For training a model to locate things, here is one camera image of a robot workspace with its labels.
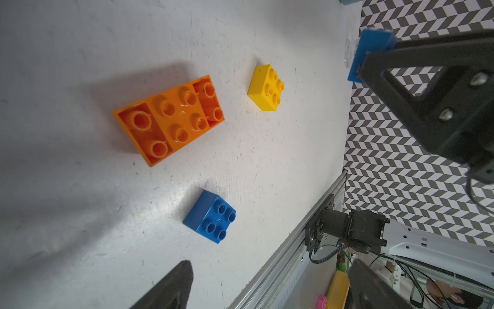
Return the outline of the orange lego brick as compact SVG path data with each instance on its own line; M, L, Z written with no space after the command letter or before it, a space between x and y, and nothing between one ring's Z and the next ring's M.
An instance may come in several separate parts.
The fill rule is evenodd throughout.
M209 75L113 111L149 167L225 120Z

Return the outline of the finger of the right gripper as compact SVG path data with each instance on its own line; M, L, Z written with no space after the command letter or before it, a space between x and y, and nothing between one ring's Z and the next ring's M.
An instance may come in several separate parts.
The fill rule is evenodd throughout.
M395 68L436 67L420 95ZM493 182L493 32L462 32L398 41L368 54L358 76L434 155L468 166L468 176Z

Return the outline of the small yellow lego brick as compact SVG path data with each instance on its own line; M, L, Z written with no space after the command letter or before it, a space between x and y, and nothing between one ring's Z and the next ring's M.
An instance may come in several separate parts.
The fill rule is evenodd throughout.
M270 64L255 68L248 96L262 111L277 111L283 91L284 83Z

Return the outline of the blue lego brick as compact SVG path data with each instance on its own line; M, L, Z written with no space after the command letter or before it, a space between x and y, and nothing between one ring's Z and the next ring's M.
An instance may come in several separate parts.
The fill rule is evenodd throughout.
M203 237L222 242L237 217L236 210L218 194L204 190L191 208L183 224Z
M350 82L363 83L358 76L358 71L368 54L393 50L397 38L391 30L366 28L361 32L358 39L347 43L346 67L349 68L347 80Z

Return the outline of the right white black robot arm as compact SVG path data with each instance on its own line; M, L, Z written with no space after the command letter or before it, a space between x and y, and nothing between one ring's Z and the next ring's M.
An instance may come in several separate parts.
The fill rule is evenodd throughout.
M428 152L466 165L469 182L493 183L492 30L401 42L388 30L364 30L348 79L369 86ZM363 253L420 261L493 287L492 250L332 203L327 193L307 221L307 251L329 234Z

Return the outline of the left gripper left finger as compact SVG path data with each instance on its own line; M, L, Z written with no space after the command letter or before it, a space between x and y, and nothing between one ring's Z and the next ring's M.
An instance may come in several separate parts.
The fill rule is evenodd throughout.
M183 260L141 297L131 309L186 309L193 279L191 262Z

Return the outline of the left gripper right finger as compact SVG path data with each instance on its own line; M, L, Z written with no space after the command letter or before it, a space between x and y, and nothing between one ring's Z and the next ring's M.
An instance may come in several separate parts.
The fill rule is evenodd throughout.
M406 309L408 302L373 272L362 260L356 259L349 269L349 284L355 308Z

